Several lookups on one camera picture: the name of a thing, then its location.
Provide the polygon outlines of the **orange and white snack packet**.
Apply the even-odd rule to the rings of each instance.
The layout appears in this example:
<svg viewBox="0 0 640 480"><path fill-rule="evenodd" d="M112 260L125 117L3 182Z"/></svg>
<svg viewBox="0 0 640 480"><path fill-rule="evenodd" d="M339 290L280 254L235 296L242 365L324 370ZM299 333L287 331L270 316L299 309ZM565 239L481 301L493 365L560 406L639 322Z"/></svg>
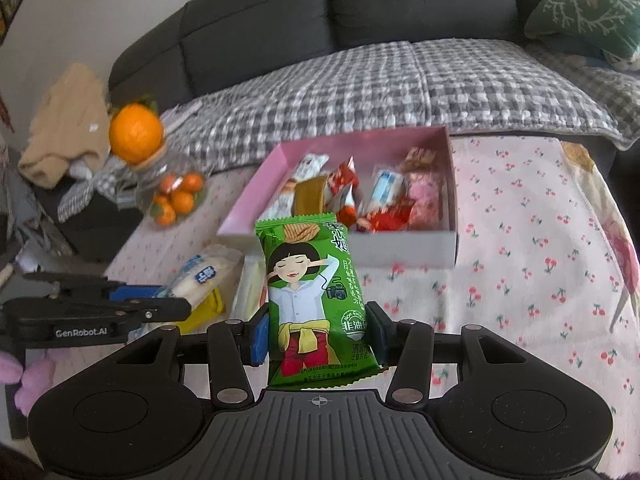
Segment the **orange and white snack packet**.
<svg viewBox="0 0 640 480"><path fill-rule="evenodd" d="M239 285L232 302L230 318L248 321L264 302L266 276L265 259L262 255L246 255Z"/></svg>

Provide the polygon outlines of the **green cartoon-girl snack packet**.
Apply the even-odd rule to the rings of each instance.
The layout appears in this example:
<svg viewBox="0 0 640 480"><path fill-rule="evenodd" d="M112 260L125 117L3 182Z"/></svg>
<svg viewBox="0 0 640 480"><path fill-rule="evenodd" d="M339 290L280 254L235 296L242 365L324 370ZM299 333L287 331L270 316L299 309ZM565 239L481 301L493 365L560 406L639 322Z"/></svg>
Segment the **green cartoon-girl snack packet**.
<svg viewBox="0 0 640 480"><path fill-rule="evenodd" d="M378 374L346 226L310 214L262 220L255 232L266 260L270 387L344 387Z"/></svg>

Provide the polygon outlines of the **yellow snack packet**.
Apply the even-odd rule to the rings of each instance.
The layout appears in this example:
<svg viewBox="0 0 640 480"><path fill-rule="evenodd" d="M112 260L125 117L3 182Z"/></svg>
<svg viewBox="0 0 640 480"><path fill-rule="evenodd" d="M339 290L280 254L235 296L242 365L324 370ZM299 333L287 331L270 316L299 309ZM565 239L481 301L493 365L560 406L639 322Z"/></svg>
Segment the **yellow snack packet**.
<svg viewBox="0 0 640 480"><path fill-rule="evenodd" d="M223 313L224 300L220 289L216 287L191 312L188 318L178 322L177 326L182 334L195 333Z"/></svg>

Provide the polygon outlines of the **glass jar of small oranges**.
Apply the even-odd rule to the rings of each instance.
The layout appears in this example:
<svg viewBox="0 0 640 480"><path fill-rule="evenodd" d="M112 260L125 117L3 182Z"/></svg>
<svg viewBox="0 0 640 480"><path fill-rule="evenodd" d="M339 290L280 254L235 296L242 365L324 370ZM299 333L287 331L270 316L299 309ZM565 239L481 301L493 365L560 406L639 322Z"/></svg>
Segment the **glass jar of small oranges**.
<svg viewBox="0 0 640 480"><path fill-rule="evenodd" d="M159 151L134 166L134 199L157 229L168 229L198 210L207 194L206 177L192 158Z"/></svg>

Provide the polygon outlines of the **red snack packet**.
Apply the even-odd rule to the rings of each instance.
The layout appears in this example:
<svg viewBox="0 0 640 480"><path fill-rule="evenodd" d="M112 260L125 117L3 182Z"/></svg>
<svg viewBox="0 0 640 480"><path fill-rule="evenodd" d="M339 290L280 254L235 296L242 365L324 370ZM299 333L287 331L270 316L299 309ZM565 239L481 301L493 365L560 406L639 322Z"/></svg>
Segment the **red snack packet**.
<svg viewBox="0 0 640 480"><path fill-rule="evenodd" d="M409 224L415 202L408 197L386 205L369 200L356 221L356 229L363 233L402 231Z"/></svg>

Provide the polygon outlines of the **white-blue snack bar packet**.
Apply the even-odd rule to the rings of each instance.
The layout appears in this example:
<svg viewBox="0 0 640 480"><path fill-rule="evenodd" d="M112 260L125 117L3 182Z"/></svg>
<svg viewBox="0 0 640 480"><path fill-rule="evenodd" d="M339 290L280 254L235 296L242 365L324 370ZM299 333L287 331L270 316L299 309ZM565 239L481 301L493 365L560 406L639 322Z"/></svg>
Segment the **white-blue snack bar packet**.
<svg viewBox="0 0 640 480"><path fill-rule="evenodd" d="M327 154L306 154L297 164L283 188L280 189L278 196L262 212L258 219L270 220L292 217L296 185L318 177L329 159L330 156Z"/></svg>

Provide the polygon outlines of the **pink open cardboard box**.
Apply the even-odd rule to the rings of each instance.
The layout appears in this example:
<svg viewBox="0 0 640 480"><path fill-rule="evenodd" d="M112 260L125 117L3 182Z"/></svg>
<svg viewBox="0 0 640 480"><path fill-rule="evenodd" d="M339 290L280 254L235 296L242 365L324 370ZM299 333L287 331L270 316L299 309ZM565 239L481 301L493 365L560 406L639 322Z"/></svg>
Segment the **pink open cardboard box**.
<svg viewBox="0 0 640 480"><path fill-rule="evenodd" d="M360 180L356 204L363 206L373 191L375 173L383 168L398 168L412 148L426 148L436 153L436 170L442 178L439 228L373 234L351 232L348 247L352 261L357 268L382 268L399 263L407 268L451 269L457 263L459 250L458 205L451 144L445 127L378 129L279 144L243 188L221 223L218 236L244 254L260 256L262 248L255 234L255 223L309 153L329 155L324 166L328 171L352 158Z"/></svg>

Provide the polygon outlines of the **pink snack packet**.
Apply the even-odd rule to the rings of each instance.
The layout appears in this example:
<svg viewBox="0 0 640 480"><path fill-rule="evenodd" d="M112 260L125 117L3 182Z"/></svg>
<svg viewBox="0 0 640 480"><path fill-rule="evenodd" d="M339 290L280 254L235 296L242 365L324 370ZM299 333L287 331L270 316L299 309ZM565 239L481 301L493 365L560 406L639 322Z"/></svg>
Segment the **pink snack packet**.
<svg viewBox="0 0 640 480"><path fill-rule="evenodd" d="M438 172L410 172L408 197L413 200L408 229L438 230L442 221L442 179Z"/></svg>

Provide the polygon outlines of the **blue-white snack packet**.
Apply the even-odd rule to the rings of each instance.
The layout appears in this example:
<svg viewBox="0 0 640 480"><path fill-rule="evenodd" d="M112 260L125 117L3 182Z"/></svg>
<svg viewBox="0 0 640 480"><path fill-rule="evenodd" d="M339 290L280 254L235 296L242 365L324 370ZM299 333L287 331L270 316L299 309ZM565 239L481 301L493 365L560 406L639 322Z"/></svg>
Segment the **blue-white snack packet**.
<svg viewBox="0 0 640 480"><path fill-rule="evenodd" d="M362 214L396 205L406 194L405 176L390 167L378 167L373 173L373 186L361 208Z"/></svg>

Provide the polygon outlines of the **golden brown snack packet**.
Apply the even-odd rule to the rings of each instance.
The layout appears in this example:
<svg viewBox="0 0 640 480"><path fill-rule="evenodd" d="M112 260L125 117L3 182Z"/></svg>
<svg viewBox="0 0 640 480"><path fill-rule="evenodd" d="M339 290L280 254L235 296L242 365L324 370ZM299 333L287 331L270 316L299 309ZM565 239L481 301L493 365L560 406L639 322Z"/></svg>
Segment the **golden brown snack packet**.
<svg viewBox="0 0 640 480"><path fill-rule="evenodd" d="M322 214L326 203L324 197L326 180L328 180L328 176L320 174L320 176L296 184L292 206L293 216Z"/></svg>

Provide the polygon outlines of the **red-white candy packet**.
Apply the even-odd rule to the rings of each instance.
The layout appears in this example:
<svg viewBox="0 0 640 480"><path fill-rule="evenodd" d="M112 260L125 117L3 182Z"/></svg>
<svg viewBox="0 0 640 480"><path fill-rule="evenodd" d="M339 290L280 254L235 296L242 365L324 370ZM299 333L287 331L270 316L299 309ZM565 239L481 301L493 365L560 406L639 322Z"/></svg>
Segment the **red-white candy packet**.
<svg viewBox="0 0 640 480"><path fill-rule="evenodd" d="M352 157L341 162L326 178L323 211L335 214L338 222L351 228L357 221L359 179Z"/></svg>

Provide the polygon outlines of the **beige knitted garment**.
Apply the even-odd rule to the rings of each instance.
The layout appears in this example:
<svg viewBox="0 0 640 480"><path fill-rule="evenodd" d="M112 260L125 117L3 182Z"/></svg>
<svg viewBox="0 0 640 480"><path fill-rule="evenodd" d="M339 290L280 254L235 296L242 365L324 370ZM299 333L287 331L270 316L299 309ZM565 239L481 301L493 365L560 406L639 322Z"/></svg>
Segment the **beige knitted garment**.
<svg viewBox="0 0 640 480"><path fill-rule="evenodd" d="M44 92L18 170L48 190L64 177L90 180L110 152L109 124L104 83L87 65L70 64Z"/></svg>

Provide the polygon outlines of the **brown cookie packet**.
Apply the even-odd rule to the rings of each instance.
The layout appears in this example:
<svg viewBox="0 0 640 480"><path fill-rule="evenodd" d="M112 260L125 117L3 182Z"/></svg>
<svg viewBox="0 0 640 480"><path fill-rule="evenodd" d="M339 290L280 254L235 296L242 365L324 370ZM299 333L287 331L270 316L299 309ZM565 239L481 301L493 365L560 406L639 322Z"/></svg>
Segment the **brown cookie packet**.
<svg viewBox="0 0 640 480"><path fill-rule="evenodd" d="M409 172L430 171L434 167L437 153L427 148L410 148L400 165L403 174Z"/></svg>

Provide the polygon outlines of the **dark grey sofa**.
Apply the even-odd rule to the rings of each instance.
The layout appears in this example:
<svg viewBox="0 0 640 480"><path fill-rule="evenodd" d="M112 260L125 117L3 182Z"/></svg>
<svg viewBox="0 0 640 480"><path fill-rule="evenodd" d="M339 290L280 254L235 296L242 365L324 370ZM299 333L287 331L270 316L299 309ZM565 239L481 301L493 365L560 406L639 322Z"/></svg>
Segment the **dark grey sofa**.
<svg viewBox="0 0 640 480"><path fill-rule="evenodd" d="M541 0L190 0L119 55L114 105L161 110L336 51L445 38L520 42Z"/></svg>

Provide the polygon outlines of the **green patterned cushion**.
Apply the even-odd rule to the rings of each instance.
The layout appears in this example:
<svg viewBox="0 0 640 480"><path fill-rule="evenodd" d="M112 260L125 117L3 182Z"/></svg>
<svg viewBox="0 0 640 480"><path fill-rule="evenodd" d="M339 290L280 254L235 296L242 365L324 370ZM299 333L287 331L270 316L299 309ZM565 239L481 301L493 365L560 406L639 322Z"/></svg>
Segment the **green patterned cushion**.
<svg viewBox="0 0 640 480"><path fill-rule="evenodd" d="M525 23L529 39L573 36L616 58L639 57L639 0L541 0Z"/></svg>

